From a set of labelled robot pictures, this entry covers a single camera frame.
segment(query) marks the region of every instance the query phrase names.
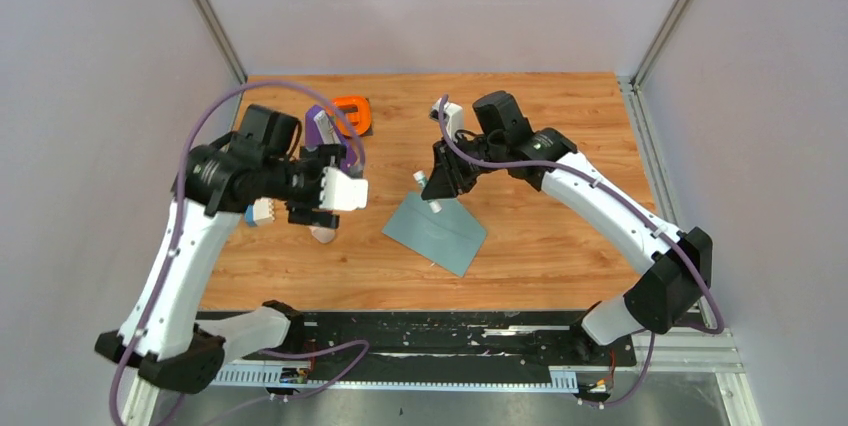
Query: small bottle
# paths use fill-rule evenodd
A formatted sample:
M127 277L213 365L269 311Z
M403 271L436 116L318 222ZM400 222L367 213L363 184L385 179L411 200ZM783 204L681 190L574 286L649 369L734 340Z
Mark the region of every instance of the small bottle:
M427 175L424 174L424 171L416 171L415 174L412 175L412 177L415 178L415 182L418 183L419 186L421 186L422 191L424 190L424 188L427 187ZM442 205L440 205L439 202L435 199L427 201L427 204L430 205L430 211L434 213L438 213L442 210Z

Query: cable tie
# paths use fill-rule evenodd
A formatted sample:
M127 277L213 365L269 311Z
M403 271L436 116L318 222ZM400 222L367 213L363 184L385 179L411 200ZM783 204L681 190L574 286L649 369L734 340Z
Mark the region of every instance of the cable tie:
M668 230L667 224L657 225L656 223L654 223L654 226L656 226L656 227L654 228L653 231L651 231L651 237L654 238L654 239L659 238L661 234L665 233L666 230Z

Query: wood grain surface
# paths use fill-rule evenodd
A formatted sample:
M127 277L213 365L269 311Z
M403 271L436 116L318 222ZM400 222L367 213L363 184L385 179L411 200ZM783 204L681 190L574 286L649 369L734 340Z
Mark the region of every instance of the wood grain surface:
M251 77L251 81L271 77ZM240 225L225 246L201 306L253 309L278 299L302 310L571 309L628 289L636 275L617 250L577 214L506 172L483 176L461 202L488 237L465 277L381 233L409 191L412 174L432 170L438 125L427 119L449 93L466 108L499 89L512 93L534 129L558 129L598 169L645 207L654 204L616 78L612 74L427 74L289 76L327 97L369 98L374 135L365 138L368 207L342 213L335 241L318 243L303 226L277 220ZM244 95L303 116L309 98L279 88Z

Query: white wall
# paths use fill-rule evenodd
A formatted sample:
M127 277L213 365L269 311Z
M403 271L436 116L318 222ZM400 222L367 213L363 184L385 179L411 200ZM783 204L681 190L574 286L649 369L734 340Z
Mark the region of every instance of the white wall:
M233 82L191 0L0 11L0 417L107 424L94 341L147 277L191 123Z
M769 426L845 423L846 78L848 0L694 0L645 89Z
M248 73L633 73L674 0L212 0Z

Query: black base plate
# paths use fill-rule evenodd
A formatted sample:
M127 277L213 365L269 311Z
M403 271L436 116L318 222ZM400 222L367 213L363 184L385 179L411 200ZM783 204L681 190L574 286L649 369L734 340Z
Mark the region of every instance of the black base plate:
M238 312L203 311L198 319L223 319ZM609 366L608 350L592 361L579 359L563 326L583 311L304 312L306 340L317 349L354 339L371 344L369 354L346 380L445 383L547 383L548 366ZM510 326L559 327L486 334ZM630 338L610 345L618 366L634 366ZM316 361L311 379L328 380L359 353L358 348ZM423 356L403 356L423 354ZM250 355L246 359L268 359Z

